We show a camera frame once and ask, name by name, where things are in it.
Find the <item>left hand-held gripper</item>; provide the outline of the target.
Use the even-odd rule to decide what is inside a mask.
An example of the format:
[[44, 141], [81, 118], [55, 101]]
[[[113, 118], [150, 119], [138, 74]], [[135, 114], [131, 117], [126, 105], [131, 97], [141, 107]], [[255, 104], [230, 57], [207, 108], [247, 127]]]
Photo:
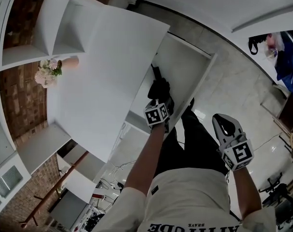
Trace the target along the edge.
[[174, 113], [174, 101], [171, 96], [166, 101], [151, 100], [144, 109], [144, 117], [150, 129], [159, 124], [164, 124], [165, 133], [169, 133], [170, 116]]

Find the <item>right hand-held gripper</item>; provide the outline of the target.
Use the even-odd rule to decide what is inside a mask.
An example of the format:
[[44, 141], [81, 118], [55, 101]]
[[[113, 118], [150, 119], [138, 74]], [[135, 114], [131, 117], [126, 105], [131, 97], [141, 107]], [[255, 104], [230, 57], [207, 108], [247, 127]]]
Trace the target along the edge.
[[222, 159], [231, 171], [246, 167], [253, 159], [251, 141], [247, 139], [240, 123], [231, 116], [215, 114], [212, 124], [216, 138], [220, 142]]

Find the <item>black umbrella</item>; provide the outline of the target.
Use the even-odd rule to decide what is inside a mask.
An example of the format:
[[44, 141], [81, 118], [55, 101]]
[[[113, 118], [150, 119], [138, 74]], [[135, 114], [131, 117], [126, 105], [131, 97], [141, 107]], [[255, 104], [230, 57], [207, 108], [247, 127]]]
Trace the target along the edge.
[[174, 113], [174, 101], [170, 95], [170, 84], [162, 77], [159, 67], [155, 67], [151, 64], [152, 71], [154, 73], [154, 81], [148, 92], [148, 98], [151, 99], [150, 104], [152, 106], [158, 103], [164, 103], [168, 114], [171, 116]]

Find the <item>white drawer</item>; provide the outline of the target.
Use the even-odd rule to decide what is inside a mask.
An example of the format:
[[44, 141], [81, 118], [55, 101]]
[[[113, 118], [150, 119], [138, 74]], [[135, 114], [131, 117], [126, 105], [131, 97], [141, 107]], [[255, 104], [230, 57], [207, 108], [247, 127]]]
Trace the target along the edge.
[[[170, 83], [170, 94], [175, 103], [174, 114], [169, 121], [170, 128], [180, 120], [216, 57], [216, 54], [208, 54], [170, 32], [163, 38], [152, 64], [159, 67], [163, 77]], [[149, 69], [125, 119], [126, 124], [145, 134], [150, 133], [150, 128], [147, 126], [143, 110], [150, 101], [147, 94], [153, 80], [154, 73]]]

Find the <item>person's right forearm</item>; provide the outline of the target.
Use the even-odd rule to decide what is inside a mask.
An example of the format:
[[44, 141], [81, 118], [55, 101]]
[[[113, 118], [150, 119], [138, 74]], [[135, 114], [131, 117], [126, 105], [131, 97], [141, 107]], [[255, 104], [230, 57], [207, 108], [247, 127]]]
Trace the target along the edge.
[[262, 209], [262, 202], [254, 181], [246, 167], [233, 172], [238, 206], [242, 220], [253, 212]]

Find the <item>person's left forearm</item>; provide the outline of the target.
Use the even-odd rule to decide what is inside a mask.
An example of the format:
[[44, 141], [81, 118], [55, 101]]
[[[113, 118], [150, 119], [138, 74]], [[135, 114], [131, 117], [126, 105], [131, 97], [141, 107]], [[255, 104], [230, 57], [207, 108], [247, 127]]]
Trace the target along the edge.
[[125, 188], [133, 188], [144, 195], [148, 194], [157, 168], [164, 135], [164, 124], [158, 124], [153, 127], [145, 146], [126, 179]]

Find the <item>white desk with hutch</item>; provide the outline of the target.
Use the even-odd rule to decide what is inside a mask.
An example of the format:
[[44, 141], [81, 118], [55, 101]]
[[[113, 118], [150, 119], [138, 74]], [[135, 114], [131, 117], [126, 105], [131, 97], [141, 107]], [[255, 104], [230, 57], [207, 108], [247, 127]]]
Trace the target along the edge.
[[54, 124], [18, 150], [33, 172], [69, 139], [102, 161], [109, 159], [125, 117], [169, 25], [105, 6], [79, 66], [64, 70], [47, 92]]

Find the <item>person's black trousers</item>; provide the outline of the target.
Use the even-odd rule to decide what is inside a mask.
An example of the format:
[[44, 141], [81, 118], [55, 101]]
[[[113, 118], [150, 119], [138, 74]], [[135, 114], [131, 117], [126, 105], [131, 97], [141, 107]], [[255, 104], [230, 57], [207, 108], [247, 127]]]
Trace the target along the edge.
[[211, 169], [227, 175], [228, 169], [218, 152], [218, 144], [195, 113], [187, 108], [181, 120], [185, 136], [184, 148], [179, 144], [174, 128], [163, 142], [154, 176], [181, 168]]

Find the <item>black office chair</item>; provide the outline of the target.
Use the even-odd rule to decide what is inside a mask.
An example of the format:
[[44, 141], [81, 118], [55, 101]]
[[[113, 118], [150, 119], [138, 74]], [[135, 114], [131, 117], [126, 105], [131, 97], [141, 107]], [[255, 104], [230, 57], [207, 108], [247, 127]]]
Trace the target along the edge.
[[293, 206], [293, 198], [290, 196], [290, 192], [287, 189], [287, 185], [280, 182], [281, 178], [282, 172], [280, 172], [279, 176], [273, 183], [271, 182], [271, 178], [267, 179], [269, 187], [265, 189], [258, 189], [259, 193], [268, 193], [268, 197], [262, 202], [263, 207], [269, 207], [274, 202], [280, 204], [281, 198], [285, 198], [291, 203], [291, 206]]

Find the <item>person's beige shirt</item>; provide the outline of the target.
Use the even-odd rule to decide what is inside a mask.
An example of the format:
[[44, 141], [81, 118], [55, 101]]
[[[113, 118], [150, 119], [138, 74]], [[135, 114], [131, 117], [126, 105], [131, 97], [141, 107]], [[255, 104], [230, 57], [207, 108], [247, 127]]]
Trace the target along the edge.
[[276, 232], [275, 210], [263, 208], [242, 222], [230, 215], [222, 173], [184, 168], [159, 174], [148, 194], [124, 188], [92, 232]]

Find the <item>blue clothing pile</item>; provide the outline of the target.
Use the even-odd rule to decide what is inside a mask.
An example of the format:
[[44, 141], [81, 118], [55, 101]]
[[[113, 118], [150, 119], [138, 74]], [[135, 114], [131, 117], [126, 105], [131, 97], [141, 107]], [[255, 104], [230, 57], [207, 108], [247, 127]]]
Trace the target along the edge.
[[282, 31], [284, 51], [279, 51], [275, 70], [277, 80], [282, 81], [286, 88], [293, 93], [293, 30]]

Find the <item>clear plastic bag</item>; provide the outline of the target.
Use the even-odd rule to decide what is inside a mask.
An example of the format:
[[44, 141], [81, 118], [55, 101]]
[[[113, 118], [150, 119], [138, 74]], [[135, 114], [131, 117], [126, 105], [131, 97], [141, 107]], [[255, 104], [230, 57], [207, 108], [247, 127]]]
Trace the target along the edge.
[[279, 52], [283, 52], [284, 50], [285, 46], [280, 32], [267, 35], [265, 40], [265, 56], [269, 61], [275, 62]]

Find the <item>pink vase with flowers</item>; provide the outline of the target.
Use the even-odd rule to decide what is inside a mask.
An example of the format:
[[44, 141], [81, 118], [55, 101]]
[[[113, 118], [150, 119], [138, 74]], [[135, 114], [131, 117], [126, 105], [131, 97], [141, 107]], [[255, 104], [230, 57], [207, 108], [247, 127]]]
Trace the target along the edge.
[[57, 78], [62, 75], [64, 69], [77, 68], [78, 65], [79, 59], [77, 56], [64, 60], [56, 58], [41, 60], [34, 78], [37, 84], [40, 84], [43, 88], [49, 88], [57, 84]]

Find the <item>small white side table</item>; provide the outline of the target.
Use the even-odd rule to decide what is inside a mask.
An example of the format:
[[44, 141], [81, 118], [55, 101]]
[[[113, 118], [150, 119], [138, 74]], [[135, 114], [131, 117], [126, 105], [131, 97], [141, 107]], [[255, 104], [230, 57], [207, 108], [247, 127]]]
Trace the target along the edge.
[[60, 201], [51, 210], [51, 217], [72, 231], [81, 221], [96, 188], [95, 178], [105, 162], [88, 153], [63, 181], [65, 189]]

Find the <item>brown wooden coat rack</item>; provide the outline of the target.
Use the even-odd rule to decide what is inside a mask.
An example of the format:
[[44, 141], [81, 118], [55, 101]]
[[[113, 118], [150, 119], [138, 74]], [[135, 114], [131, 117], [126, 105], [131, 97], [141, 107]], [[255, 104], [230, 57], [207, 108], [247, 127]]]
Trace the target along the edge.
[[76, 169], [76, 167], [82, 162], [82, 160], [89, 154], [88, 151], [83, 153], [77, 161], [68, 169], [68, 171], [58, 180], [58, 182], [49, 190], [49, 192], [43, 197], [39, 198], [40, 202], [37, 204], [37, 206], [33, 209], [33, 211], [28, 215], [28, 217], [24, 220], [19, 222], [21, 225], [21, 228], [24, 229], [27, 227], [28, 223], [31, 219], [33, 219], [36, 227], [38, 227], [38, 223], [35, 219], [35, 215], [39, 212], [40, 208], [48, 201], [48, 199], [51, 197], [51, 195], [56, 192], [57, 188], [67, 179], [67, 177], [73, 172], [73, 170]]

